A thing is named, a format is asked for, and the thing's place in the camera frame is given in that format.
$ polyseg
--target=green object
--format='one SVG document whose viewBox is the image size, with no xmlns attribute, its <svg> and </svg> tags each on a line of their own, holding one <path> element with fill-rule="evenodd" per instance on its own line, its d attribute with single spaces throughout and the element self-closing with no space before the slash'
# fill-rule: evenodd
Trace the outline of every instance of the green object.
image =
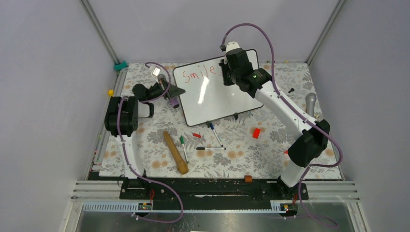
<svg viewBox="0 0 410 232">
<path fill-rule="evenodd" d="M 127 66 L 128 66 L 127 62 L 123 61 L 121 64 L 114 65 L 114 70 L 119 71 Z"/>
</svg>

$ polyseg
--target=silver cylinder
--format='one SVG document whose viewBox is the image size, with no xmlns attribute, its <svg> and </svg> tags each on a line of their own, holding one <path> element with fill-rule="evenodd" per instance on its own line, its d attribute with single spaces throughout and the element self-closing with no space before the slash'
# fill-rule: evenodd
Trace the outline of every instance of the silver cylinder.
<svg viewBox="0 0 410 232">
<path fill-rule="evenodd" d="M 306 113 L 312 117 L 315 117 L 315 102 L 316 102 L 316 94 L 308 93 L 306 95 Z"/>
</svg>

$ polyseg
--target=wooden pestle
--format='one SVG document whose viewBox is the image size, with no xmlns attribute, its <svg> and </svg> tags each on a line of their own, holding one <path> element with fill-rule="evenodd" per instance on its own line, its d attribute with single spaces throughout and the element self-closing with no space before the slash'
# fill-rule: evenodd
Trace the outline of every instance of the wooden pestle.
<svg viewBox="0 0 410 232">
<path fill-rule="evenodd" d="M 174 157 L 175 163 L 176 163 L 176 168 L 181 174 L 186 174 L 188 172 L 188 165 L 187 163 L 182 159 L 181 154 L 179 153 L 178 149 L 176 148 L 174 142 L 172 141 L 171 136 L 167 131 L 164 131 L 164 139 L 171 150 L 171 154 Z"/>
</svg>

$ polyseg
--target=green marker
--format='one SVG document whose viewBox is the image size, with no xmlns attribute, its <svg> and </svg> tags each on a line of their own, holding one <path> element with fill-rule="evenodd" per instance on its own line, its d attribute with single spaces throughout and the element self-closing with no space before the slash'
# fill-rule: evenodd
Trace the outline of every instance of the green marker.
<svg viewBox="0 0 410 232">
<path fill-rule="evenodd" d="M 184 137 L 181 136 L 179 140 L 181 141 L 182 147 L 184 148 L 185 160 L 187 161 L 187 163 L 189 163 L 188 156 L 187 156 L 187 150 L 185 149 L 185 144 L 184 144 Z"/>
</svg>

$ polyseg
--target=floral tablecloth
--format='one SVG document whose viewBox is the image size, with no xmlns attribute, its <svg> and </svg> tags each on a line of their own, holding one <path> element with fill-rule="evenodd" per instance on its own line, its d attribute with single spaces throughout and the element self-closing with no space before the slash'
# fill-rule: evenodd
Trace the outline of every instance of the floral tablecloth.
<svg viewBox="0 0 410 232">
<path fill-rule="evenodd" d="M 172 73 L 172 69 L 183 64 L 164 64 Z M 269 73 L 271 64 L 260 64 Z M 284 91 L 294 88 L 287 94 L 298 106 L 305 109 L 305 96 L 315 92 L 306 64 L 275 64 L 277 84 Z M 155 82 L 150 77 L 148 68 L 143 64 L 130 64 L 121 95 L 132 95 L 132 87 L 142 83 L 149 87 Z M 213 121 L 218 136 L 227 147 L 226 151 L 196 150 L 197 146 L 219 146 L 211 129 L 205 124 L 188 127 L 183 117 L 182 107 L 172 108 L 169 102 L 161 98 L 153 102 L 155 113 L 153 118 L 139 119 L 137 130 L 140 156 L 146 174 L 151 177 L 210 177 L 210 178 L 277 178 L 289 162 L 285 151 L 293 142 L 285 126 L 266 107 Z M 318 102 L 315 105 L 315 117 L 321 119 L 322 114 Z M 255 128 L 261 129 L 258 139 L 252 137 Z M 163 131 L 168 131 L 183 157 L 179 136 L 185 138 L 189 158 L 189 172 L 181 175 L 176 169 L 175 161 L 167 147 Z M 201 134 L 202 138 L 192 134 Z M 336 162 L 334 151 L 329 143 L 327 149 L 315 159 L 315 163 L 333 164 Z M 110 136 L 105 156 L 100 169 L 100 176 L 119 176 L 124 173 L 124 163 L 118 144 Z M 341 179 L 338 167 L 310 169 L 306 178 Z"/>
</svg>

